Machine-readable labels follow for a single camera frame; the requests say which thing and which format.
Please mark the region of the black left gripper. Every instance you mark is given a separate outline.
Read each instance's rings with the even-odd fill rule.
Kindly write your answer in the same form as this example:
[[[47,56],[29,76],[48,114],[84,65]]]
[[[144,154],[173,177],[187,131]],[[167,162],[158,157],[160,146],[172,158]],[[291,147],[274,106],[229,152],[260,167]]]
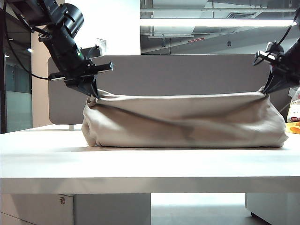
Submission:
[[[91,61],[74,62],[62,61],[57,64],[59,72],[51,73],[49,81],[63,80],[68,88],[81,92],[87,96],[98,97],[96,74],[112,71],[113,62],[96,65]]]

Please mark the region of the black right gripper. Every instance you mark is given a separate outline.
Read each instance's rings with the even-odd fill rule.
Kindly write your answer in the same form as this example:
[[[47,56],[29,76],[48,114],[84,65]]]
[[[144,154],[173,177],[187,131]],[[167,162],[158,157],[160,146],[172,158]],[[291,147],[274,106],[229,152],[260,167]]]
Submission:
[[[277,75],[279,77],[285,76],[290,81],[299,81],[300,57],[298,55],[279,55],[276,58],[276,63],[271,65],[270,74],[263,89],[264,93],[272,93],[293,86],[293,82],[278,80]]]

